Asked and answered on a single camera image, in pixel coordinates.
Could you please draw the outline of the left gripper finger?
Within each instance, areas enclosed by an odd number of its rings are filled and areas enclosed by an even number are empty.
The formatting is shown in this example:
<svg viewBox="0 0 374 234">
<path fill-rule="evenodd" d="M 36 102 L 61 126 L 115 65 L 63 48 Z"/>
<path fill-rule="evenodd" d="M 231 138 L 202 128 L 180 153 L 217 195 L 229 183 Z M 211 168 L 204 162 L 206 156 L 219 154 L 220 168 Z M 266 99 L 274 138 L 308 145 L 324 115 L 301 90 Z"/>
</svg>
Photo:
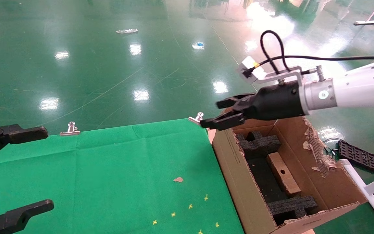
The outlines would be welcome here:
<svg viewBox="0 0 374 234">
<path fill-rule="evenodd" d="M 18 145 L 43 140 L 47 137 L 48 131 L 43 126 L 27 129 L 22 128 L 18 124 L 0 126 L 0 150 L 8 144 Z"/>
<path fill-rule="evenodd" d="M 43 200 L 7 211 L 0 215 L 0 234 L 13 234 L 25 229 L 33 217 L 54 209 L 52 200 Z"/>
</svg>

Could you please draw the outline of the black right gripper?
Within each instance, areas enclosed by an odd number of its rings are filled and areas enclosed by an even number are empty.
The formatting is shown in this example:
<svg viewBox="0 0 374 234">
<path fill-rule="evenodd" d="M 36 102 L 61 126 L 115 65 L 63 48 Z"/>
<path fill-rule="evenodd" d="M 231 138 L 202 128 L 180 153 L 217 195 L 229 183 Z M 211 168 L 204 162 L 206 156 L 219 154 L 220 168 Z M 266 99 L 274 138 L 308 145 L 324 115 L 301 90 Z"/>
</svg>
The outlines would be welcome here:
<svg viewBox="0 0 374 234">
<path fill-rule="evenodd" d="M 216 106 L 224 109 L 236 102 L 239 102 L 239 111 L 231 110 L 215 118 L 200 120 L 200 126 L 223 131 L 242 125 L 247 119 L 270 121 L 305 115 L 297 81 L 265 86 L 257 93 L 235 95 L 216 102 Z"/>
</svg>

